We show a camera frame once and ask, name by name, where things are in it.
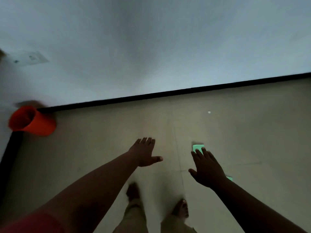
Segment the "wall socket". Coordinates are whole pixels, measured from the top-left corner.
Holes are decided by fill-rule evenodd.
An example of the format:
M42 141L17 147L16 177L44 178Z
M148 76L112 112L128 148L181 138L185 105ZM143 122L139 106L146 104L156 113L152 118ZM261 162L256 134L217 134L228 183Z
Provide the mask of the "wall socket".
M6 55L6 60L19 67L49 62L38 51L21 51Z

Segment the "beige pants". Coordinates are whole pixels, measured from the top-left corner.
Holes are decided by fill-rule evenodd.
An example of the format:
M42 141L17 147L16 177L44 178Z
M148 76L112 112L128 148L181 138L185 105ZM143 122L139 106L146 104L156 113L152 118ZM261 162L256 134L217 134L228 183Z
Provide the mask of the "beige pants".
M146 215L139 199L134 199L128 204L122 221L114 230L114 233L125 232L148 233ZM161 233L196 233L196 231L178 217L168 215L161 222Z

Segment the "tile grout line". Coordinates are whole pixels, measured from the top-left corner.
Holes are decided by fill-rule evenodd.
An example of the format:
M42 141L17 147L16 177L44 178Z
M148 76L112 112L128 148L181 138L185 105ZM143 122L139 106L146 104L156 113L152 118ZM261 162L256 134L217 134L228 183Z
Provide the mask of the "tile grout line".
M183 190L185 192L185 186L184 186L184 180L183 180L183 176L181 173L181 164L180 164L180 157L179 157L179 152L178 152L178 147L177 147L177 137L176 137L176 131L175 131L175 125L174 125L174 121L173 121L173 110L172 110L172 104L171 104L171 100L169 98L169 115L170 115L170 120L172 122L172 126L173 126L173 133L174 133L174 137L175 137L175 144L176 144L176 150L177 150L177 157L178 157L178 163L179 163L179 172L181 175L181 183L183 185Z

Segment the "red cup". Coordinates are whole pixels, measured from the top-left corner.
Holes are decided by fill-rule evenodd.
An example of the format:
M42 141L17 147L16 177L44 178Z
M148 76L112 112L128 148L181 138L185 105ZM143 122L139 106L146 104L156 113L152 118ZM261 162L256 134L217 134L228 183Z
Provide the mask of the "red cup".
M12 131L25 131L39 136L48 136L56 129L56 121L28 105L19 108L11 115L9 128Z

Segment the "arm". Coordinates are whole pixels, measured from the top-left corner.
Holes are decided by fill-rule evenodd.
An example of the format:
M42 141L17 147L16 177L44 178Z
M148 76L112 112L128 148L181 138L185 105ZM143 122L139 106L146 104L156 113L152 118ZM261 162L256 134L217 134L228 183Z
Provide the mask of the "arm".
M65 233L93 232L135 169L163 160L151 156L154 145L155 139L138 139L128 152L86 174L37 212L53 216Z
M211 152L191 152L196 171L190 174L200 184L210 187L222 200L245 232L304 232L303 229L260 202L226 178Z

